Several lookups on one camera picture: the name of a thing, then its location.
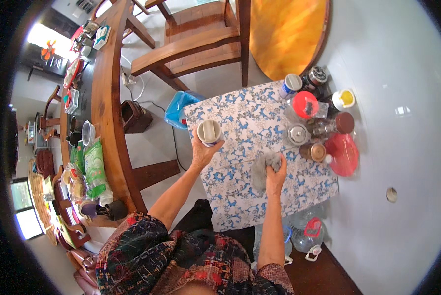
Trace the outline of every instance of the rag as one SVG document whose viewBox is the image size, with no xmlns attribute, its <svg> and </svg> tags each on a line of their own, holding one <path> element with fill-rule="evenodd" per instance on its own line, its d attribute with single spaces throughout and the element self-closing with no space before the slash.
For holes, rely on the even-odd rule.
<svg viewBox="0 0 441 295">
<path fill-rule="evenodd" d="M 250 176 L 252 187 L 257 191 L 266 189 L 266 166 L 271 166 L 275 172 L 281 168 L 281 156 L 273 151 L 260 154 L 252 165 Z"/>
</svg>

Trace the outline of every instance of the plastic water bottle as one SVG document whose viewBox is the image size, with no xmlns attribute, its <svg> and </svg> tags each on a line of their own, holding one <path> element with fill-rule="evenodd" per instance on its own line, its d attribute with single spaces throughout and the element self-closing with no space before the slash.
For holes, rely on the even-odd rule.
<svg viewBox="0 0 441 295">
<path fill-rule="evenodd" d="M 322 221 L 318 217 L 312 218 L 305 229 L 293 228 L 291 241 L 297 251 L 306 253 L 306 260 L 316 261 L 320 252 L 322 252 L 322 242 L 324 240 L 324 230 Z"/>
<path fill-rule="evenodd" d="M 324 209 L 322 203 L 294 213 L 293 215 L 291 215 L 290 224 L 292 227 L 295 227 L 297 229 L 305 229 L 307 223 L 314 217 L 324 217 Z"/>
<path fill-rule="evenodd" d="M 255 242 L 253 243 L 253 258 L 255 259 L 255 261 L 258 261 L 258 256 L 259 256 L 259 246 L 261 243 L 261 234 L 263 231 L 263 225 L 256 225 L 255 226 Z M 293 251 L 293 244 L 291 243 L 291 236 L 292 236 L 293 230 L 292 228 L 283 225 L 283 237 L 284 237 L 284 253 L 285 256 L 289 256 L 291 255 L 291 252 Z"/>
</svg>

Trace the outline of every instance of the woman's right hand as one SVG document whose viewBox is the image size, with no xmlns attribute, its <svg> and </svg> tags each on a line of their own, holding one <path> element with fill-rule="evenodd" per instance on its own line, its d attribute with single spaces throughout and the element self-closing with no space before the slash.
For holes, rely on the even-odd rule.
<svg viewBox="0 0 441 295">
<path fill-rule="evenodd" d="M 281 154 L 281 168 L 275 172 L 271 166 L 266 167 L 266 196 L 280 198 L 284 180 L 286 180 L 286 158 Z"/>
<path fill-rule="evenodd" d="M 219 141 L 216 145 L 207 147 L 199 139 L 196 129 L 193 131 L 193 162 L 189 168 L 201 172 L 210 162 L 214 154 L 222 147 L 224 140 Z"/>
</svg>

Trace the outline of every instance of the brown lid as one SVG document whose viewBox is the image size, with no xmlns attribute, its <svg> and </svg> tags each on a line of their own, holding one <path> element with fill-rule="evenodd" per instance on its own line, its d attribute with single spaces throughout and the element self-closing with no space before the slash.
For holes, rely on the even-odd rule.
<svg viewBox="0 0 441 295">
<path fill-rule="evenodd" d="M 311 147 L 311 157 L 315 162 L 322 162 L 327 155 L 323 144 L 313 144 Z"/>
<path fill-rule="evenodd" d="M 335 116 L 335 124 L 339 133 L 347 134 L 353 131 L 355 119 L 350 113 L 341 112 Z"/>
</svg>

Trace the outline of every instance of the bowl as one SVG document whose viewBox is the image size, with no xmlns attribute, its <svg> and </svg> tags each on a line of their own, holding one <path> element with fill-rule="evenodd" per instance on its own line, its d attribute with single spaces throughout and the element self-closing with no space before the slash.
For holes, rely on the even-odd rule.
<svg viewBox="0 0 441 295">
<path fill-rule="evenodd" d="M 96 128 L 94 128 L 94 125 L 89 121 L 83 123 L 81 137 L 83 138 L 84 146 L 88 146 L 94 141 L 94 138 L 96 137 Z"/>
</svg>

